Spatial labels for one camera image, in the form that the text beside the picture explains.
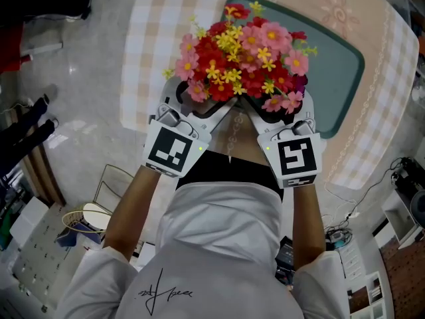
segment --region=beige tablecloth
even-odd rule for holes
[[[208,28],[226,0],[136,0],[122,71],[123,126],[147,131],[165,80],[164,68],[179,58],[182,36],[197,15]],[[327,181],[359,189],[381,160],[400,122],[412,88],[418,40],[385,0],[270,0],[321,23],[359,49],[365,71],[350,109],[323,153]],[[264,163],[247,116],[232,110],[213,133],[210,149]]]

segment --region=clothing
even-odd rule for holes
[[[30,136],[25,137],[29,129],[37,124],[46,111],[46,102],[43,98],[39,98],[17,123],[13,123],[0,132],[0,177],[8,174],[21,159],[42,144],[54,132],[54,123],[47,120]]]
[[[299,269],[293,295],[274,278],[281,208],[253,183],[182,186],[141,272],[111,247],[94,253],[55,318],[348,318],[337,253]]]
[[[284,198],[284,190],[279,188],[278,182],[270,167],[244,159],[231,159],[227,155],[207,150],[189,170],[185,177],[179,179],[177,189],[182,185],[194,182],[250,182],[263,185]]]

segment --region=artificial flower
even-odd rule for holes
[[[215,68],[215,65],[211,65],[210,68],[206,69],[205,72],[208,74],[207,78],[213,78],[213,79],[217,79],[218,75],[220,74],[220,70],[217,70]]]
[[[177,59],[175,62],[175,74],[180,77],[181,80],[188,80],[192,78],[195,72],[193,71],[198,67],[199,55],[196,53],[193,55],[183,55],[181,59]]]
[[[292,82],[294,84],[294,90],[300,91],[304,96],[305,86],[308,83],[307,76],[306,75],[298,76],[296,74],[295,76],[292,77]]]
[[[288,90],[294,87],[293,79],[289,71],[282,67],[280,63],[277,63],[277,67],[271,73],[271,77],[274,81],[274,85],[283,92],[288,92]]]
[[[261,12],[264,10],[263,6],[261,6],[258,1],[250,3],[250,7],[252,8],[255,15],[261,15]]]
[[[197,38],[193,38],[192,34],[187,33],[186,35],[183,35],[183,40],[180,44],[181,55],[189,52],[190,54],[195,53],[195,46],[197,46],[198,43],[199,40]]]
[[[264,23],[268,23],[268,20],[260,18],[260,17],[254,17],[251,23],[246,23],[246,26],[248,27],[256,26],[260,28]]]
[[[243,85],[246,86],[248,89],[250,88],[259,89],[261,88],[261,85],[264,81],[264,77],[259,72],[259,70],[253,71],[253,72],[248,72],[247,70],[243,70],[241,75],[241,81]]]
[[[261,62],[250,52],[244,51],[239,56],[240,68],[253,72],[260,67]]]
[[[235,19],[246,19],[250,13],[251,11],[241,3],[229,3],[224,7],[224,14],[231,15]]]
[[[233,86],[229,83],[212,84],[209,88],[211,98],[217,102],[226,102],[229,98],[233,97]]]
[[[247,95],[254,98],[261,98],[262,91],[260,88],[249,88],[246,90]]]
[[[290,92],[286,95],[288,98],[282,100],[282,108],[286,109],[286,114],[291,114],[303,100],[303,94],[300,91]]]
[[[187,84],[189,85],[187,92],[195,102],[203,102],[208,98],[208,92],[205,90],[205,86],[202,82],[189,79]]]
[[[226,83],[234,82],[234,81],[235,81],[235,79],[233,79],[232,71],[229,71],[229,70],[225,70],[225,71],[221,74],[220,78],[221,78],[222,80],[224,80]]]
[[[268,56],[271,56],[272,54],[268,51],[267,47],[264,47],[263,49],[258,49],[257,57],[258,59],[261,59],[263,62],[266,62],[268,60]]]
[[[243,35],[242,26],[231,26],[228,28],[229,35],[231,35],[234,39],[239,38],[240,35]]]
[[[199,68],[201,71],[206,72],[212,65],[215,66],[220,72],[224,71],[226,66],[226,59],[223,58],[222,52],[219,50],[203,53],[198,60]]]
[[[207,30],[204,29],[203,27],[199,27],[197,29],[197,37],[199,39],[202,39],[203,37],[206,37],[206,36],[207,36]]]
[[[219,23],[212,24],[208,33],[210,36],[215,37],[216,35],[220,35],[221,33],[226,32],[228,23],[226,21],[221,21]]]
[[[282,108],[282,96],[275,94],[270,99],[267,99],[264,102],[264,105],[261,109],[266,109],[267,112],[277,112]]]
[[[250,51],[251,54],[257,55],[258,49],[261,46],[260,42],[260,29],[258,27],[247,27],[242,29],[243,34],[239,36],[238,40],[242,43],[242,47]]]
[[[241,83],[236,83],[236,84],[233,84],[233,92],[234,92],[234,94],[241,95],[242,93],[245,93],[246,91],[245,91],[244,88],[242,88]]]
[[[292,37],[292,40],[301,39],[301,40],[307,40],[307,36],[304,32],[290,32],[290,35]]]
[[[202,71],[199,68],[199,65],[198,65],[198,67],[196,67],[196,69],[193,70],[193,72],[194,72],[194,74],[193,74],[192,79],[194,79],[194,80],[200,80],[201,82],[203,82],[204,79],[207,77],[207,75],[205,74],[205,71]]]
[[[236,81],[236,80],[239,80],[241,77],[240,77],[240,74],[242,73],[242,71],[239,71],[239,70],[236,70],[235,68],[233,68],[232,69],[232,76],[233,76],[233,82],[234,81]]]
[[[224,82],[221,80],[221,77],[217,77],[217,79],[216,80],[213,80],[212,81],[214,84],[218,84],[218,85],[223,85],[224,84]]]
[[[217,35],[216,39],[218,48],[224,51],[229,51],[230,46],[234,42],[234,39],[226,33],[221,33],[221,35]]]
[[[265,93],[273,93],[274,84],[273,82],[264,82],[264,85],[261,86],[261,88],[264,90]]]
[[[267,68],[267,71],[271,72],[274,68],[276,68],[276,65],[273,63],[273,59],[270,59],[270,60],[266,60],[261,67]]]
[[[260,38],[264,47],[280,50],[286,53],[292,42],[292,37],[285,27],[279,23],[264,23],[260,29]]]
[[[239,58],[237,57],[236,53],[230,53],[226,56],[228,61],[234,61],[234,62],[239,62]]]
[[[218,50],[217,44],[210,37],[202,38],[198,45],[195,46],[195,50],[199,56],[203,53]]]
[[[165,79],[169,80],[172,76],[174,76],[174,70],[172,68],[166,68],[162,71],[162,75]]]
[[[300,50],[291,50],[285,58],[285,65],[290,66],[292,74],[303,76],[308,71],[308,58]]]
[[[280,51],[279,50],[269,50],[271,56],[270,59],[272,59],[273,61],[277,61],[278,57],[280,56]]]

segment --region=tiled floor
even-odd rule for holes
[[[65,199],[73,206],[92,200],[105,164],[134,174],[140,163],[145,136],[123,128],[119,121],[122,56],[133,2],[92,0],[93,12],[85,21],[38,20],[25,28],[24,47],[64,41],[62,50],[40,54],[22,67],[20,96],[23,100],[34,100],[39,88],[58,86],[58,99],[49,106],[49,112],[57,116],[60,126],[45,147]],[[360,191],[327,187],[345,199],[359,200],[393,159],[416,152],[425,134],[424,119],[425,110],[410,101],[392,145],[367,186]],[[328,224],[334,216],[334,222],[340,222],[352,205],[341,205],[342,201],[324,190],[320,179],[316,188],[323,222]],[[361,221],[373,226],[383,216],[380,204],[390,189],[388,174],[359,206],[360,212],[364,212]],[[293,204],[287,201],[283,207],[282,233],[290,235]]]

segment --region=yellow flower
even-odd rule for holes
[[[223,85],[223,81],[221,80],[221,78],[218,76],[216,80],[212,81],[214,84],[218,84],[218,85]]]
[[[258,1],[255,1],[254,3],[250,3],[250,7],[252,8],[252,11],[256,16],[261,15],[261,12],[264,10],[263,6],[261,6]]]
[[[271,56],[272,53],[268,52],[268,48],[264,47],[263,49],[258,49],[258,54],[257,57],[261,60],[263,60],[263,62],[266,62],[268,59],[268,56]]]
[[[162,75],[165,79],[169,80],[172,76],[174,76],[174,70],[172,68],[166,68],[162,71]]]
[[[242,32],[242,26],[232,26],[230,29],[230,35],[235,39],[239,38],[239,36],[243,34],[244,33]]]
[[[221,33],[221,35],[217,35],[216,39],[217,39],[217,45],[219,49],[224,50],[224,49],[227,49],[229,45],[231,45],[232,37],[230,37],[226,33]]]
[[[229,82],[229,81],[234,82],[236,80],[236,79],[233,78],[232,72],[231,71],[227,71],[227,70],[223,74],[221,74],[221,78],[225,82]]]
[[[197,29],[197,37],[198,39],[205,38],[207,36],[207,30],[203,27],[198,27]]]
[[[227,55],[227,60],[228,61],[234,61],[234,62],[239,62],[238,59],[238,49],[233,48],[233,50],[230,52],[230,54]]]
[[[264,64],[261,67],[267,68],[268,72],[271,72],[273,70],[273,68],[276,67],[276,65],[273,64],[273,59],[270,59],[269,61],[265,61]]]
[[[217,79],[218,78],[218,74],[220,73],[220,70],[216,70],[215,69],[215,65],[211,65],[210,68],[206,69],[205,72],[208,73],[207,78],[214,78]]]
[[[272,82],[264,82],[264,85],[261,86],[265,93],[273,93],[274,84]]]
[[[242,73],[242,71],[238,71],[238,70],[236,70],[235,68],[233,68],[232,69],[232,76],[233,76],[233,82],[236,80],[236,79],[240,79],[240,74]]]
[[[234,94],[239,94],[239,95],[246,92],[245,89],[242,88],[242,84],[239,82],[236,84],[233,84],[233,91],[234,91]]]

